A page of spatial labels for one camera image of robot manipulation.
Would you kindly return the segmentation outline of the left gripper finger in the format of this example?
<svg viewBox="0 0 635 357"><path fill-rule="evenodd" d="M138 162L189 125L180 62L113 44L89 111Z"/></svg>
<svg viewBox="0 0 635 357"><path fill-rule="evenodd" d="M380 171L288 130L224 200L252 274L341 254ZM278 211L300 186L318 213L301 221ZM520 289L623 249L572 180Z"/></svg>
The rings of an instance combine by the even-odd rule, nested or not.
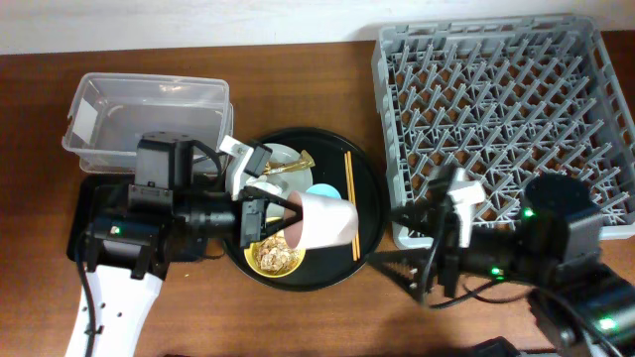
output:
<svg viewBox="0 0 635 357"><path fill-rule="evenodd" d="M260 240L264 241L267 238L273 236L281 230L291 227L292 225L299 223L303 220L303 213L300 208L290 209L291 216L287 218L275 218L268 221L267 214L262 214L262 224L260 231Z"/></svg>
<svg viewBox="0 0 635 357"><path fill-rule="evenodd" d="M292 212L295 212L297 214L302 213L302 207L299 204L293 203L285 198L282 198L279 195L270 193L266 190L254 186L247 187L247 195L256 199L262 199L264 201L265 211L268 210L270 205L275 205L282 207L283 209L291 210Z"/></svg>

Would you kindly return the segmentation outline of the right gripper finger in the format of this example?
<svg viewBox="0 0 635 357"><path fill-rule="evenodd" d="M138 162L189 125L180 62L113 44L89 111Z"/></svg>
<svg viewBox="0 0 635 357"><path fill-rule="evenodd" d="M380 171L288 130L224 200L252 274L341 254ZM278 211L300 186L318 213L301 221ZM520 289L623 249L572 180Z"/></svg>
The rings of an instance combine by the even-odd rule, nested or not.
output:
<svg viewBox="0 0 635 357"><path fill-rule="evenodd" d="M411 249L374 252L366 263L391 280L415 302L422 303L427 293L427 250Z"/></svg>
<svg viewBox="0 0 635 357"><path fill-rule="evenodd" d="M437 226L436 209L428 202L419 202L391 210L389 218L409 230L418 233L432 233Z"/></svg>

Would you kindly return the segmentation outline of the food scraps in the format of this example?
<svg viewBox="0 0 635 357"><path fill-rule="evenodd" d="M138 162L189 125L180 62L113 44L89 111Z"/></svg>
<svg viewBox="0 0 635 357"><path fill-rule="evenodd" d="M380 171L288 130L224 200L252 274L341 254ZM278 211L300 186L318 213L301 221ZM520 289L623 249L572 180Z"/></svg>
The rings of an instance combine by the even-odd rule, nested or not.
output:
<svg viewBox="0 0 635 357"><path fill-rule="evenodd" d="M257 246L254 259L261 271L281 275L298 265L300 252L291 249L283 236L272 236Z"/></svg>

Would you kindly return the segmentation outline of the yellow bowl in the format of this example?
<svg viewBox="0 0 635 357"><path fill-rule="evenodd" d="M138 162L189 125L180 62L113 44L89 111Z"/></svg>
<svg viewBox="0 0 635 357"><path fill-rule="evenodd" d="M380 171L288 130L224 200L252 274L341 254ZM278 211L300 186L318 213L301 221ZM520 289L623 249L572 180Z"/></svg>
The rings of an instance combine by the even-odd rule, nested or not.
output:
<svg viewBox="0 0 635 357"><path fill-rule="evenodd" d="M283 278L294 272L303 262L306 251L292 249L285 233L279 230L272 236L252 243L243 250L247 265L258 275L270 279Z"/></svg>

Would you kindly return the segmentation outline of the pink cup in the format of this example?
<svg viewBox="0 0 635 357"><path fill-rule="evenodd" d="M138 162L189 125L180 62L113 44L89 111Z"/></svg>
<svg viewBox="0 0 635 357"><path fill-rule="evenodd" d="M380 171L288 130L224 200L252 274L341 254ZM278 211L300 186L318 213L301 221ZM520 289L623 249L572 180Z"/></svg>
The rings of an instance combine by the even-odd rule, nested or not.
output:
<svg viewBox="0 0 635 357"><path fill-rule="evenodd" d="M292 249L313 250L350 244L358 232L356 207L347 200L292 191L288 201L301 207L302 220L285 228Z"/></svg>

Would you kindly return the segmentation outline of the gold snack wrapper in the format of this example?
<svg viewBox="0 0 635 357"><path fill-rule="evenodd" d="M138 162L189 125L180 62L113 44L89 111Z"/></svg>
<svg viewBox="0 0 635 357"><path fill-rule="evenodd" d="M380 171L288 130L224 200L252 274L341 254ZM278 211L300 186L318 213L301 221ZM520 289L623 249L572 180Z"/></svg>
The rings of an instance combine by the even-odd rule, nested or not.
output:
<svg viewBox="0 0 635 357"><path fill-rule="evenodd" d="M301 156L293 162L289 162L285 164L272 163L272 162L267 163L265 165L263 174L270 176L270 175L278 175L283 173L299 172L299 171L313 168L315 165L316 163L314 158L306 150L303 150L301 152Z"/></svg>

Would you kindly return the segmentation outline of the blue cup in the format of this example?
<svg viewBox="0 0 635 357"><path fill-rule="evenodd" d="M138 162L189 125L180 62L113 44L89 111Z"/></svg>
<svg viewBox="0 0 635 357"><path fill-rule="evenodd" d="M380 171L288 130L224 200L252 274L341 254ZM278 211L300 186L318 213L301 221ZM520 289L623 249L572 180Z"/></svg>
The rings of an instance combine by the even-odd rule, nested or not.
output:
<svg viewBox="0 0 635 357"><path fill-rule="evenodd" d="M339 191L334 186L327 183L314 184L307 189L307 193L341 199Z"/></svg>

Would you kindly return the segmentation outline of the white tissue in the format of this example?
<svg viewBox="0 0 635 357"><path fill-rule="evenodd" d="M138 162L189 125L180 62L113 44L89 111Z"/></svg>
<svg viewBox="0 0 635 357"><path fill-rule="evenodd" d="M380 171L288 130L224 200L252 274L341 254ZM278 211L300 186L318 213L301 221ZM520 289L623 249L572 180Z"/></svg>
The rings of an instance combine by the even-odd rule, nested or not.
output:
<svg viewBox="0 0 635 357"><path fill-rule="evenodd" d="M256 187L256 188L258 188L260 190L266 191L266 192L271 193L273 195L280 195L284 191L278 185L275 185L273 183L269 183L267 181L252 182L252 183L249 183L249 186Z"/></svg>

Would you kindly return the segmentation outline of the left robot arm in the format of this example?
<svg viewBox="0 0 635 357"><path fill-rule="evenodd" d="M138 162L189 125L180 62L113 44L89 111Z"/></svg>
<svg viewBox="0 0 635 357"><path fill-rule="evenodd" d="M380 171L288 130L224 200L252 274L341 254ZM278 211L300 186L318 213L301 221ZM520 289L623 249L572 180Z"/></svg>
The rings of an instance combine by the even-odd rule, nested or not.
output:
<svg viewBox="0 0 635 357"><path fill-rule="evenodd" d="M209 259L212 239L247 248L300 222L298 204L241 183L271 154L230 136L214 150L186 134L144 134L133 181L96 186L69 239L81 297L66 355L133 355L171 263Z"/></svg>

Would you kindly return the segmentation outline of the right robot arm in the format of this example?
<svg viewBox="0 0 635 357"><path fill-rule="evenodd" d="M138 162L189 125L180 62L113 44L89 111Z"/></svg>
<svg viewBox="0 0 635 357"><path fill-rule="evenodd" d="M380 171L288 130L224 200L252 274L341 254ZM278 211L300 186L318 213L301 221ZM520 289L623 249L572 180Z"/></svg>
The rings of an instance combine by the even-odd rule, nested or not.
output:
<svg viewBox="0 0 635 357"><path fill-rule="evenodd" d="M575 179L543 174L526 185L513 230L473 226L485 199L461 168L436 171L429 200L392 209L391 221L432 238L430 248L372 253L367 262L419 305L442 287L446 309L505 283L521 295L563 356L631 356L634 287L601 262L603 217Z"/></svg>

